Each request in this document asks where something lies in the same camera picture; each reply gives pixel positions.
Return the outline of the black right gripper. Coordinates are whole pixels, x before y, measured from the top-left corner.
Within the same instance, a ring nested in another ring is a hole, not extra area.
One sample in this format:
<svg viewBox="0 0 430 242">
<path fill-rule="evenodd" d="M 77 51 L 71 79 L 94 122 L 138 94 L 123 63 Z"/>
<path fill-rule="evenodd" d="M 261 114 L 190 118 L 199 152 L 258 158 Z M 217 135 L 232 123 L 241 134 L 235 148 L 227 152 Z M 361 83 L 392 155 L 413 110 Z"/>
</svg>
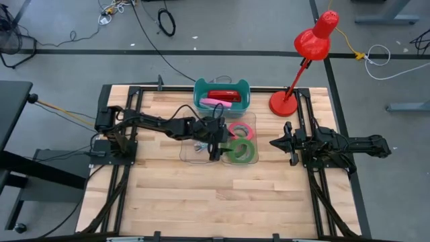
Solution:
<svg viewBox="0 0 430 242">
<path fill-rule="evenodd" d="M 298 128 L 292 132 L 292 123 L 287 121 L 284 126 L 284 135 L 275 140 L 271 140 L 269 143 L 271 146 L 276 147 L 283 152 L 290 153 L 290 165 L 295 166 L 299 162 L 298 154 L 296 150 L 301 150 L 304 147 L 305 142 L 305 129 Z"/>
</svg>

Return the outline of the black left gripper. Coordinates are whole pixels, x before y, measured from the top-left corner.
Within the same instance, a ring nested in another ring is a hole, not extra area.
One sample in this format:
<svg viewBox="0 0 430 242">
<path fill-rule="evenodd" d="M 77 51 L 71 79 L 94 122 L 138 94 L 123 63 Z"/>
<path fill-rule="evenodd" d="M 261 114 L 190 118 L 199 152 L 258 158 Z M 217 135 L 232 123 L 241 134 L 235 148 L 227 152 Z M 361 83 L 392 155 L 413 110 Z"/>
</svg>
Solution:
<svg viewBox="0 0 430 242">
<path fill-rule="evenodd" d="M 218 161 L 222 154 L 233 151 L 228 147 L 220 148 L 220 145 L 234 137 L 235 134 L 229 131 L 224 117 L 206 116 L 196 122 L 196 140 L 208 144 L 210 161 Z"/>
</svg>

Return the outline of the pink tape roll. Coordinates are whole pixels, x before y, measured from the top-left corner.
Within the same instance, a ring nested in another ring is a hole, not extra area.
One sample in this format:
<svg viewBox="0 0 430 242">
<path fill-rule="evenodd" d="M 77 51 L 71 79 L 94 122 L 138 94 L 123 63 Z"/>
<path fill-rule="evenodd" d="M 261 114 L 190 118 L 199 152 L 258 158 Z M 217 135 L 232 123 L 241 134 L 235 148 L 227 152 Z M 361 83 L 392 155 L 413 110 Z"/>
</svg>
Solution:
<svg viewBox="0 0 430 242">
<path fill-rule="evenodd" d="M 244 122 L 233 122 L 228 127 L 229 131 L 233 134 L 233 139 L 243 138 L 251 140 L 254 136 L 253 129 Z"/>
</svg>

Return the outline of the green tape roll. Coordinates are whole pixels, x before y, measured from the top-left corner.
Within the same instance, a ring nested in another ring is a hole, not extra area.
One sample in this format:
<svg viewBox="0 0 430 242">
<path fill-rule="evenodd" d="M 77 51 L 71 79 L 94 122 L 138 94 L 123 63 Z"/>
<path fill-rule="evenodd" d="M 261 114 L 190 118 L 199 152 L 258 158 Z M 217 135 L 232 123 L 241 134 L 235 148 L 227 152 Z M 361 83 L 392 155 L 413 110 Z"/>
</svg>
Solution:
<svg viewBox="0 0 430 242">
<path fill-rule="evenodd" d="M 254 144 L 244 138 L 232 140 L 228 148 L 227 157 L 232 164 L 249 164 L 256 155 Z"/>
</svg>

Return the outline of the pink stapler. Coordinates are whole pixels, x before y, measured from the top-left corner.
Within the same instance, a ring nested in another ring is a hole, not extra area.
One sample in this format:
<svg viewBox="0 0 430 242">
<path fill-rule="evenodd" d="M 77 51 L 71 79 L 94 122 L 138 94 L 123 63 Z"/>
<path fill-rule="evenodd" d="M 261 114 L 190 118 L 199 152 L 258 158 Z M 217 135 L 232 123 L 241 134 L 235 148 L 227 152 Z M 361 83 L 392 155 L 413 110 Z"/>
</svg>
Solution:
<svg viewBox="0 0 430 242">
<path fill-rule="evenodd" d="M 222 105 L 226 109 L 230 109 L 232 107 L 232 102 L 226 102 L 219 99 L 212 99 L 212 98 L 201 98 L 199 100 L 199 104 L 201 107 L 206 108 L 215 108 L 218 104 Z"/>
</svg>

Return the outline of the red stapler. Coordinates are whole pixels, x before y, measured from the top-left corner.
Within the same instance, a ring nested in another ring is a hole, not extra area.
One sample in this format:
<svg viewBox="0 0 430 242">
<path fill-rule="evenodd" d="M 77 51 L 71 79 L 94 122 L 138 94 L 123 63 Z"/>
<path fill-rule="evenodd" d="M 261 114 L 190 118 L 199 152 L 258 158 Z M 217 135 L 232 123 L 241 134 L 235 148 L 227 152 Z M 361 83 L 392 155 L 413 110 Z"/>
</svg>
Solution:
<svg viewBox="0 0 430 242">
<path fill-rule="evenodd" d="M 224 102 L 241 102 L 241 94 L 235 90 L 210 90 L 208 98 L 218 99 Z"/>
</svg>

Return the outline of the clear plastic bin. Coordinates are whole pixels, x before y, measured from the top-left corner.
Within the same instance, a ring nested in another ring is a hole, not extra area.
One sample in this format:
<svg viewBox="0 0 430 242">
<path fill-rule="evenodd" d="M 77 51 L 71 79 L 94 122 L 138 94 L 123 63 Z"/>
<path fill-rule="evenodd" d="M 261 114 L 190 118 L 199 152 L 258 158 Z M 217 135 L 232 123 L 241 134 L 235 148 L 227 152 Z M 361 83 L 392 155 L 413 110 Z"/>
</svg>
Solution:
<svg viewBox="0 0 430 242">
<path fill-rule="evenodd" d="M 200 152 L 195 152 L 193 148 L 195 143 L 202 143 L 196 140 L 196 122 L 204 117 L 197 117 L 191 112 L 185 113 L 182 116 L 182 118 L 185 119 L 185 130 L 190 131 L 190 138 L 181 141 L 179 157 L 182 161 L 198 165 L 217 162 L 209 160 L 208 148 L 201 149 Z"/>
<path fill-rule="evenodd" d="M 224 154 L 222 155 L 222 162 L 223 162 L 223 163 L 225 163 L 225 164 L 229 164 L 229 165 L 238 165 L 238 166 L 245 166 L 245 165 L 252 165 L 252 164 L 255 164 L 255 163 L 256 163 L 256 162 L 258 162 L 258 160 L 259 160 L 259 155 L 258 155 L 258 146 L 257 146 L 256 116 L 255 116 L 255 115 L 254 115 L 254 113 L 252 113 L 252 112 L 246 112 L 246 113 L 245 113 L 243 116 L 241 116 L 240 118 L 226 118 L 226 125 L 227 125 L 227 127 L 229 127 L 229 125 L 230 125 L 230 124 L 232 124 L 233 122 L 244 122 L 244 123 L 248 124 L 248 125 L 253 129 L 254 136 L 253 136 L 253 138 L 252 138 L 250 141 L 254 144 L 254 146 L 255 146 L 255 148 L 256 148 L 256 155 L 255 155 L 255 157 L 254 157 L 254 160 L 253 160 L 251 163 L 249 163 L 249 164 L 242 164 L 242 165 L 239 165 L 239 164 L 232 164 L 232 163 L 229 161 L 228 157 L 227 157 L 227 153 L 224 153 Z M 222 144 L 220 145 L 220 147 L 229 147 L 230 142 L 231 142 L 232 140 L 234 140 L 234 139 L 233 139 L 233 138 L 230 138 L 230 139 L 228 140 L 228 142 L 227 142 L 227 143 L 222 143 Z"/>
</svg>

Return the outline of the red desk lamp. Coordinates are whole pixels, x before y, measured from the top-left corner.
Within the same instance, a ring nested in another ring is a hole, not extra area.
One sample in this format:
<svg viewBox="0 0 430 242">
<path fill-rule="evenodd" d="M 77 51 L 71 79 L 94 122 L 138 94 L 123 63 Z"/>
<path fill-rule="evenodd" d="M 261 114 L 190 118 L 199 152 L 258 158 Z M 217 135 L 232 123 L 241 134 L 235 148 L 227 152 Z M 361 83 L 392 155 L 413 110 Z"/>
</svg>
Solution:
<svg viewBox="0 0 430 242">
<path fill-rule="evenodd" d="M 300 69 L 291 86 L 285 91 L 275 92 L 269 99 L 269 108 L 277 116 L 291 116 L 298 108 L 298 101 L 293 91 L 303 72 L 312 61 L 324 60 L 331 48 L 330 36 L 337 27 L 340 17 L 336 11 L 325 11 L 316 21 L 313 28 L 301 32 L 294 40 L 294 47 L 303 58 Z"/>
</svg>

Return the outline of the teal plastic bin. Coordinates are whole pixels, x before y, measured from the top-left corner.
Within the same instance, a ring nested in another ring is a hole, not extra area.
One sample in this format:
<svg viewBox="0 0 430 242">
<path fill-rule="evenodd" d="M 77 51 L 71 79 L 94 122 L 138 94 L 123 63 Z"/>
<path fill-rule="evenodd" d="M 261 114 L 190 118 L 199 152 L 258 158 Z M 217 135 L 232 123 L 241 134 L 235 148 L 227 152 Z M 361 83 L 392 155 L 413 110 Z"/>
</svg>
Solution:
<svg viewBox="0 0 430 242">
<path fill-rule="evenodd" d="M 238 83 L 208 83 L 204 79 L 196 81 L 193 87 L 193 104 L 201 114 L 210 115 L 214 110 L 214 105 L 201 105 L 202 98 L 209 98 L 209 91 L 237 91 L 241 97 L 239 102 L 232 102 L 231 108 L 224 108 L 223 116 L 227 118 L 240 118 L 245 114 L 250 106 L 251 90 L 249 84 L 241 79 Z"/>
</svg>

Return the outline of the grey desk foot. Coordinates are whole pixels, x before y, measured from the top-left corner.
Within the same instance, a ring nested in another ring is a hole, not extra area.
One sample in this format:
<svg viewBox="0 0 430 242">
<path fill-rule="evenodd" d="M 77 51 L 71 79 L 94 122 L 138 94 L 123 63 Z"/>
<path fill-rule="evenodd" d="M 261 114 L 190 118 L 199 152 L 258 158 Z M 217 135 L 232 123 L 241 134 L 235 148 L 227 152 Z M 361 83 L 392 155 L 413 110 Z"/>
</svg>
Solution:
<svg viewBox="0 0 430 242">
<path fill-rule="evenodd" d="M 391 1 L 380 13 L 373 15 L 358 15 L 356 24 L 365 25 L 414 25 L 419 20 L 418 15 L 405 15 L 400 12 L 411 0 L 387 0 Z"/>
<path fill-rule="evenodd" d="M 387 112 L 430 112 L 430 100 L 426 102 L 390 103 Z"/>
</svg>

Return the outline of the black desk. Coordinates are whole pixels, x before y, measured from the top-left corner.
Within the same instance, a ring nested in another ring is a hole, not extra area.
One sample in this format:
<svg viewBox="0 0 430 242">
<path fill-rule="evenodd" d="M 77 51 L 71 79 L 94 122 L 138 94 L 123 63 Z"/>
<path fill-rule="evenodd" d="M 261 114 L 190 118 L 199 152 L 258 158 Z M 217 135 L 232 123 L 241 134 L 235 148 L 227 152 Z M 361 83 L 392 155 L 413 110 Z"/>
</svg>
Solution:
<svg viewBox="0 0 430 242">
<path fill-rule="evenodd" d="M 18 218 L 25 202 L 78 202 L 89 176 L 89 158 L 82 151 L 38 149 L 25 158 L 6 151 L 6 144 L 28 102 L 36 100 L 29 81 L 0 81 L 0 194 L 19 188 L 5 230 L 24 233 Z"/>
</svg>

